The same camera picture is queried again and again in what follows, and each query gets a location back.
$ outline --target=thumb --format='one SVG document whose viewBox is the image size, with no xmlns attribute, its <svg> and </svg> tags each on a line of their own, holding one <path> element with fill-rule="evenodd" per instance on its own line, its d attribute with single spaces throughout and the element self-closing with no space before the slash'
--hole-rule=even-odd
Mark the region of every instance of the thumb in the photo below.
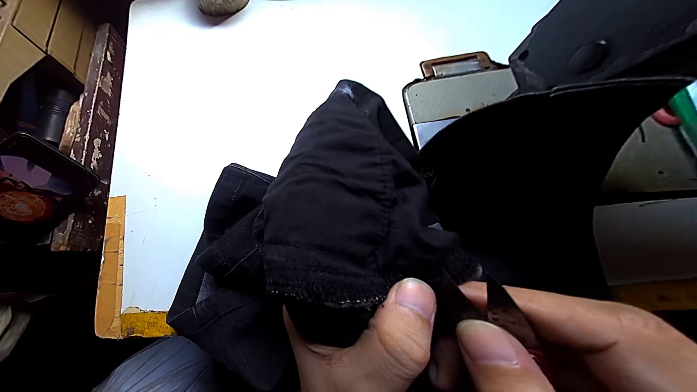
<svg viewBox="0 0 697 392">
<path fill-rule="evenodd" d="M 478 392 L 553 392 L 523 345 L 501 328 L 479 320 L 457 326 L 457 341 Z"/>
<path fill-rule="evenodd" d="M 398 282 L 351 347 L 349 361 L 374 374 L 377 390 L 406 390 L 429 362 L 435 315 L 430 286 L 414 278 Z"/>
<path fill-rule="evenodd" d="M 302 390 L 405 391 L 429 362 L 435 314 L 433 290 L 421 280 L 402 280 L 358 341 L 337 349 L 305 341 L 284 311 Z"/>
</svg>

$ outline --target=black fabric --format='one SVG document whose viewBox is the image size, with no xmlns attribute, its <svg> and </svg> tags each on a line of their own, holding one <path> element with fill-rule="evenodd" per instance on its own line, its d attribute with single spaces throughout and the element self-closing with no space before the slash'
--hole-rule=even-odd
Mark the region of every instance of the black fabric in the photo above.
<svg viewBox="0 0 697 392">
<path fill-rule="evenodd" d="M 506 285 L 611 297 L 593 213 L 622 145 L 692 79 L 612 80 L 510 98 L 420 151 L 431 205 Z"/>
<path fill-rule="evenodd" d="M 283 388 L 294 366 L 283 303 L 307 339 L 346 347 L 398 280 L 479 276 L 437 224 L 420 158 L 383 99 L 341 81 L 277 179 L 223 170 L 167 322 L 254 388 Z"/>
<path fill-rule="evenodd" d="M 210 196 L 204 233 L 167 314 L 180 335 L 258 391 L 298 385 L 283 305 L 259 292 L 263 265 L 252 227 L 271 181 L 272 176 L 240 165 L 223 169 Z M 236 280 L 254 275 L 252 264 L 246 264 L 252 260 L 262 272 L 256 284 Z M 207 279 L 212 281 L 202 287 Z"/>
</svg>

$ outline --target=white table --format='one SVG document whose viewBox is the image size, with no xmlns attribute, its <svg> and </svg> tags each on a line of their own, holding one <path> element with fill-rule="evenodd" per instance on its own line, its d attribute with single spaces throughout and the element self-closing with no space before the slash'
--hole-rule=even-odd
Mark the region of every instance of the white table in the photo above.
<svg viewBox="0 0 697 392">
<path fill-rule="evenodd" d="M 381 94 L 402 129 L 419 62 L 508 54 L 554 0 L 251 0 L 229 19 L 195 0 L 131 8 L 111 196 L 125 195 L 121 309 L 169 309 L 229 163 L 276 175 L 340 79 Z"/>
</svg>

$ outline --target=phone screen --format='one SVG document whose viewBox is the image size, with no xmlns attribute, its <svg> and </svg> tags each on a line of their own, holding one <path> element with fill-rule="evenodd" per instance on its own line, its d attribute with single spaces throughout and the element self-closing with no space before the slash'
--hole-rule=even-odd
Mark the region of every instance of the phone screen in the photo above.
<svg viewBox="0 0 697 392">
<path fill-rule="evenodd" d="M 51 220 L 56 205 L 73 195 L 58 175 L 21 156 L 0 151 L 0 216 L 20 224 Z"/>
<path fill-rule="evenodd" d="M 0 145 L 0 245 L 36 241 L 79 208 L 99 178 L 27 134 Z"/>
</svg>

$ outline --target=stitching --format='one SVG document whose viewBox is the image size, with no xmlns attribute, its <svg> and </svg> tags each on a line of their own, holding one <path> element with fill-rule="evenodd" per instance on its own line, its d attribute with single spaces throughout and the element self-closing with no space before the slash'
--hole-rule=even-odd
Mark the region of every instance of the stitching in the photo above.
<svg viewBox="0 0 697 392">
<path fill-rule="evenodd" d="M 348 261 L 347 259 L 339 258 L 337 256 L 330 254 L 330 253 L 326 253 L 325 251 L 323 251 L 321 249 L 317 249 L 317 248 L 314 248 L 314 247 L 309 246 L 309 245 L 300 245 L 300 244 L 296 244 L 296 243 L 281 244 L 281 243 L 269 243 L 269 242 L 267 242 L 266 244 L 271 245 L 271 246 L 278 246 L 280 248 L 297 248 L 297 249 L 303 249 L 303 250 L 311 250 L 312 252 L 315 252 L 319 255 L 327 257 L 328 259 L 332 259 L 332 260 L 342 262 L 342 263 L 352 264 L 352 262 Z"/>
<path fill-rule="evenodd" d="M 225 277 L 227 277 L 228 275 L 230 275 L 230 274 L 232 273 L 232 271 L 235 271 L 235 268 L 237 268 L 237 266 L 240 265 L 241 262 L 245 261 L 249 256 L 252 255 L 252 253 L 254 253 L 254 252 L 258 251 L 258 250 L 259 250 L 259 247 L 258 247 L 258 246 L 255 246 L 254 249 L 252 249 L 251 252 L 249 252 L 246 256 L 244 256 L 242 259 L 240 259 L 240 261 L 237 262 L 237 264 L 235 264 L 235 265 L 232 267 L 232 269 L 231 269 L 230 271 L 228 271 L 225 275 L 223 275 L 223 278 L 225 278 Z"/>
<path fill-rule="evenodd" d="M 196 330 L 196 332 L 198 333 L 198 332 L 203 331 L 204 329 L 207 329 L 211 324 L 213 324 L 214 322 L 216 322 L 216 321 L 217 321 L 219 318 L 221 318 L 222 316 L 225 316 L 227 313 L 230 313 L 231 311 L 233 311 L 233 310 L 235 310 L 235 309 L 237 309 L 237 308 L 241 308 L 241 307 L 243 307 L 244 305 L 247 305 L 247 304 L 248 304 L 249 302 L 251 302 L 251 301 L 252 301 L 251 299 L 248 299 L 248 300 L 246 300 L 246 301 L 244 301 L 244 302 L 242 302 L 242 303 L 238 303 L 237 305 L 235 305 L 235 306 L 233 306 L 232 308 L 227 309 L 227 310 L 225 310 L 225 311 L 223 311 L 223 312 L 217 312 L 217 314 L 213 317 L 212 320 L 206 322 L 203 326 L 201 326 L 200 328 L 198 328 L 198 329 Z"/>
<path fill-rule="evenodd" d="M 248 173 L 248 174 L 251 174 L 252 176 L 255 176 L 256 178 L 262 180 L 263 182 L 267 183 L 268 185 L 271 185 L 271 181 L 269 181 L 269 180 L 263 178 L 262 176 L 260 176 L 260 175 L 257 174 L 256 172 L 253 172 L 252 170 L 250 170 L 250 169 L 248 169 L 248 168 L 246 168 L 246 167 L 244 167 L 244 166 L 237 165 L 236 163 L 231 163 L 231 164 L 228 165 L 228 166 L 232 166 L 232 167 L 235 167 L 236 169 L 242 170 L 243 172 Z"/>
</svg>

